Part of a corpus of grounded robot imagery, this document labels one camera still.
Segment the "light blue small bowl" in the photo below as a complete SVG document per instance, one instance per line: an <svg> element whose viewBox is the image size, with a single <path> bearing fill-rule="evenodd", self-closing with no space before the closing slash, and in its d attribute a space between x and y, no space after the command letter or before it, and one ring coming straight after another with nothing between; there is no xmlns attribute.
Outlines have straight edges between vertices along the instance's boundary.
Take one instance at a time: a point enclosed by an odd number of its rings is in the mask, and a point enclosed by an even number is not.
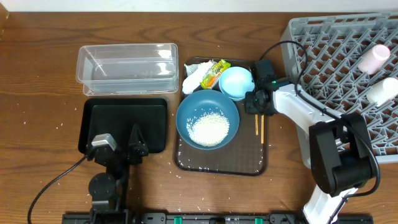
<svg viewBox="0 0 398 224"><path fill-rule="evenodd" d="M251 72L243 67L231 67L226 69L218 81L222 93L233 101L241 101L246 93L255 88Z"/></svg>

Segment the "pink small cup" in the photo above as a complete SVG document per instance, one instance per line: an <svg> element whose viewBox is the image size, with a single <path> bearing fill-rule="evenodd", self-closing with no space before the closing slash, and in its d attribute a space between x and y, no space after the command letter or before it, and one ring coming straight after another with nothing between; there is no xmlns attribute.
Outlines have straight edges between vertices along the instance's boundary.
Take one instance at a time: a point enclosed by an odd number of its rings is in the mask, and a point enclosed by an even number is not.
<svg viewBox="0 0 398 224"><path fill-rule="evenodd" d="M373 75L381 69L390 56L391 51L388 47L377 44L362 56L358 68L363 73Z"/></svg>

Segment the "white paper cup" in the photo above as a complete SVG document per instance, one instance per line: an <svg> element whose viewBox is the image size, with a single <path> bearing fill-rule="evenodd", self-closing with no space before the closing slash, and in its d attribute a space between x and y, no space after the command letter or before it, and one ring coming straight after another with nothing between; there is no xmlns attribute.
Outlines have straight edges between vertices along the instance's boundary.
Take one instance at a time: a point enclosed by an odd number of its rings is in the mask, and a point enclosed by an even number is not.
<svg viewBox="0 0 398 224"><path fill-rule="evenodd" d="M381 106L397 96L397 87L397 78L385 78L371 87L371 90L366 94L366 98L370 103L375 103L376 106Z"/></svg>

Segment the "wooden chopstick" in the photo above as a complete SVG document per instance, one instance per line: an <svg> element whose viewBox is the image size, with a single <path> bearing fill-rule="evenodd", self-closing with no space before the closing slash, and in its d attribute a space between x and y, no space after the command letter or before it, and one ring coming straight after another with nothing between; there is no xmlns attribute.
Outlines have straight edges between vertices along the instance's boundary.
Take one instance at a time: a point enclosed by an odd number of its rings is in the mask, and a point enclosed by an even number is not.
<svg viewBox="0 0 398 224"><path fill-rule="evenodd" d="M255 132L256 132L256 136L258 136L259 135L258 114L255 114Z"/></svg>
<svg viewBox="0 0 398 224"><path fill-rule="evenodd" d="M263 145L264 144L264 131L265 131L265 129L264 129L264 122L265 122L265 118L264 118L264 115L261 115L261 144Z"/></svg>

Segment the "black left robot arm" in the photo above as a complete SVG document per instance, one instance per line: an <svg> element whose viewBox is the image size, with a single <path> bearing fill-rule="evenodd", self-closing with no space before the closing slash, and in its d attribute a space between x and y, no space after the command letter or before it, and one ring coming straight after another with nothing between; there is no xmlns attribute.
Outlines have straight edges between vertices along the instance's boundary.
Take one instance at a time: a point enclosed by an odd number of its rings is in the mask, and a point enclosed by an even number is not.
<svg viewBox="0 0 398 224"><path fill-rule="evenodd" d="M133 223L134 217L126 207L130 167L141 164L149 154L141 127L132 126L127 145L121 147L110 133L99 134L86 153L89 161L102 165L105 172L96 174L89 183L92 197L90 223Z"/></svg>

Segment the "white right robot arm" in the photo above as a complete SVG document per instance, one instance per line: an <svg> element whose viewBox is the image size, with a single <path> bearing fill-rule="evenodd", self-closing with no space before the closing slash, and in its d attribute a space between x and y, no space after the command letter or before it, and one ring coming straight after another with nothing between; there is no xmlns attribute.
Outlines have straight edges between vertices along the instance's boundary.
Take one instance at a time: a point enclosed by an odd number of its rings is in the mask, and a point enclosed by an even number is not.
<svg viewBox="0 0 398 224"><path fill-rule="evenodd" d="M338 223L338 213L368 180L380 183L380 170L373 154L364 118L341 114L322 106L288 78L278 78L268 60L254 64L253 90L246 93L247 114L284 114L307 139L301 148L310 164L315 190L305 204L305 223Z"/></svg>

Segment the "grey dishwasher rack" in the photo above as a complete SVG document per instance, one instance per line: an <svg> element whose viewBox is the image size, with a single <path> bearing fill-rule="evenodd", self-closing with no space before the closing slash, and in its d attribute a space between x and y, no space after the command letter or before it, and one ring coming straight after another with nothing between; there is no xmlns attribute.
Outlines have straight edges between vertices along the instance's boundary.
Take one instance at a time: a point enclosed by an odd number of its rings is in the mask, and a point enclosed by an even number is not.
<svg viewBox="0 0 398 224"><path fill-rule="evenodd" d="M374 84L397 78L397 13L291 19L281 37L285 73L320 103L365 118L380 164L397 162L397 98L381 106L366 97ZM360 71L363 54L377 44L391 51L375 74Z"/></svg>

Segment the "black plastic bin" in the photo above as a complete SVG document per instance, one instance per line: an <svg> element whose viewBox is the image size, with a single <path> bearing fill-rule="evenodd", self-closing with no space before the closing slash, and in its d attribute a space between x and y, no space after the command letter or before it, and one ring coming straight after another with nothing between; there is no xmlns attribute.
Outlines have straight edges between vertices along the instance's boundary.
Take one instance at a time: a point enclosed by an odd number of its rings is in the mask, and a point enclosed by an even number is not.
<svg viewBox="0 0 398 224"><path fill-rule="evenodd" d="M128 147L133 126L141 129L150 153L165 149L167 102L162 98L90 98L83 107L78 150L84 154L99 134L110 134L117 145Z"/></svg>

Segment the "green yellow snack wrapper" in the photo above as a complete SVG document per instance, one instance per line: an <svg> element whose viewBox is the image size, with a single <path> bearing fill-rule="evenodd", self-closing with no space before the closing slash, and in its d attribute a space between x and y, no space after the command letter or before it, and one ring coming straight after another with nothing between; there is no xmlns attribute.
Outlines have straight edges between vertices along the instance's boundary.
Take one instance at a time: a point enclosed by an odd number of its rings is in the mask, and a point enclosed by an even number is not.
<svg viewBox="0 0 398 224"><path fill-rule="evenodd" d="M205 90L212 89L218 83L221 74L230 67L231 64L229 62L221 59L207 71L206 75L200 83L200 86Z"/></svg>

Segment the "dark brown serving tray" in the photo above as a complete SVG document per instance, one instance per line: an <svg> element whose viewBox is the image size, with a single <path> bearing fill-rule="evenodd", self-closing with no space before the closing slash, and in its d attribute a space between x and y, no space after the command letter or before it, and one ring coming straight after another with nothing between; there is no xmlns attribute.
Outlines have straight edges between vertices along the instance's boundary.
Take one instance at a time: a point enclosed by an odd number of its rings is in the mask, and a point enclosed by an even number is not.
<svg viewBox="0 0 398 224"><path fill-rule="evenodd" d="M239 128L234 138L214 150L197 149L177 134L174 163L182 170L257 176L268 165L267 122L264 122L264 144L261 144L261 117L258 116L259 135L255 132L255 116L245 113L244 101L233 101L239 112Z"/></svg>

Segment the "large dark blue bowl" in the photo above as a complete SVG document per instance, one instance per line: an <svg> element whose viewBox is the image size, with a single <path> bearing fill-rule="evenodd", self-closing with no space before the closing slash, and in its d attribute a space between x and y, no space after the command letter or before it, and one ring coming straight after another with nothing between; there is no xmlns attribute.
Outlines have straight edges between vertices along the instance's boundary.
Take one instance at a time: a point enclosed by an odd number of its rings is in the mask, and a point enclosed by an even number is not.
<svg viewBox="0 0 398 224"><path fill-rule="evenodd" d="M189 118L200 117L210 112L223 113L227 117L229 120L229 132L218 145L204 147L194 143L189 138L186 123ZM239 112L235 103L225 94L216 90L199 90L188 95L180 103L175 120L180 137L189 145L202 150L214 150L223 147L234 138L239 128Z"/></svg>

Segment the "pile of white rice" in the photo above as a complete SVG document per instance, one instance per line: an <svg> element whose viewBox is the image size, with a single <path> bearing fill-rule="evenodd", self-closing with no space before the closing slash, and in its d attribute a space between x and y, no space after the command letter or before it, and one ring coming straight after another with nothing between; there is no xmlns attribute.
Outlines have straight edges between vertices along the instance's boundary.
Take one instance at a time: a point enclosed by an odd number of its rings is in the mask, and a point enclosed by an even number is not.
<svg viewBox="0 0 398 224"><path fill-rule="evenodd" d="M204 147L221 143L229 132L229 120L223 113L205 113L200 117L189 118L186 123L189 138Z"/></svg>

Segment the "crumpled white tissue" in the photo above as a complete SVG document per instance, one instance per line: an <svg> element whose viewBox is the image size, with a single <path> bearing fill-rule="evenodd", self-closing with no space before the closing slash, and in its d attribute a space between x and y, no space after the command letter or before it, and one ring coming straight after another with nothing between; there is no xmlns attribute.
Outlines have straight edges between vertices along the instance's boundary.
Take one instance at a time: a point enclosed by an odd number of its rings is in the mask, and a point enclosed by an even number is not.
<svg viewBox="0 0 398 224"><path fill-rule="evenodd" d="M199 87L200 82L214 64L213 60L192 65L185 64L184 67L187 72L187 78L184 79L182 83L182 92L186 95L193 93L193 91Z"/></svg>

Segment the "clear plastic bin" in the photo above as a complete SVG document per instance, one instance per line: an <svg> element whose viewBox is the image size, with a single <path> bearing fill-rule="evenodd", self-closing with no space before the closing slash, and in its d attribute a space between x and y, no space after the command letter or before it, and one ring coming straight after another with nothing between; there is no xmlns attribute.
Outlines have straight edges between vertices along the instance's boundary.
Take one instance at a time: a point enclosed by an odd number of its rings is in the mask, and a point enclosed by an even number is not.
<svg viewBox="0 0 398 224"><path fill-rule="evenodd" d="M87 96L175 93L178 47L174 43L85 45L78 53L76 81Z"/></svg>

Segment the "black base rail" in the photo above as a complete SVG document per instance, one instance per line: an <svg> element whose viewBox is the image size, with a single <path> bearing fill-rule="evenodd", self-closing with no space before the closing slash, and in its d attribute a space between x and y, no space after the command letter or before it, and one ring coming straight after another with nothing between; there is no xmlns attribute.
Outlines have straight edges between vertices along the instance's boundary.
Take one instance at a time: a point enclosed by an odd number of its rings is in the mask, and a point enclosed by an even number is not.
<svg viewBox="0 0 398 224"><path fill-rule="evenodd" d="M267 215L167 215L165 213L67 213L62 224L299 224L305 223L303 216L288 213Z"/></svg>

